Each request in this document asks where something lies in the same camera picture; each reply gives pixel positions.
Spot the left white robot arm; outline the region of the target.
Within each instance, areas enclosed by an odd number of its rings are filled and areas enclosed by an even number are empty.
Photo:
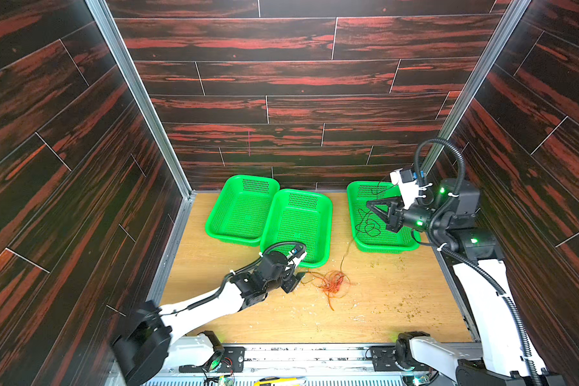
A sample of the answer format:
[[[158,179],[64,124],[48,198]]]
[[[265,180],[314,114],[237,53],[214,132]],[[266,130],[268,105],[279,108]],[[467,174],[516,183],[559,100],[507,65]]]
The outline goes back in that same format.
[[[194,366],[210,371],[223,358],[224,349],[210,331],[181,343],[188,333],[226,315],[233,315],[267,299],[275,289],[293,292],[304,278],[297,268],[307,246],[288,241],[272,244],[255,262],[226,274],[217,289],[198,297],[157,306],[143,302],[119,324],[111,349],[128,385],[142,385],[160,371]]]

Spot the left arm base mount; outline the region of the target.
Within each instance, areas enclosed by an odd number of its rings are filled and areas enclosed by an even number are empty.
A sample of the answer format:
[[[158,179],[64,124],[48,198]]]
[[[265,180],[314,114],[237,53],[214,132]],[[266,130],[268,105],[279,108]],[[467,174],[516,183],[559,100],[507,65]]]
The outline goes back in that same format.
[[[241,373],[244,370],[244,357],[246,349],[241,346],[224,346],[222,352],[216,352],[201,366],[183,365],[179,367],[179,373],[214,373],[231,374]]]

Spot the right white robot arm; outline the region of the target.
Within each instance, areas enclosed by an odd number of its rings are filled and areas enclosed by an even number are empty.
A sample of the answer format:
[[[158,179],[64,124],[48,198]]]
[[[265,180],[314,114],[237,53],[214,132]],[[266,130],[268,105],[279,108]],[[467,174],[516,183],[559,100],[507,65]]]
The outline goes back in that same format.
[[[428,145],[440,145],[455,156],[456,178],[437,186],[426,183],[420,157]],[[480,191],[465,176],[461,151],[444,138],[428,139],[418,145],[413,169],[391,172],[399,196],[366,204],[387,231],[424,233],[438,253],[452,260],[482,345],[481,357],[474,358],[423,331],[406,332],[397,338],[396,364],[404,370],[432,368],[456,385],[563,385],[563,376],[545,368],[533,351],[508,286],[503,250],[494,233],[476,227]]]

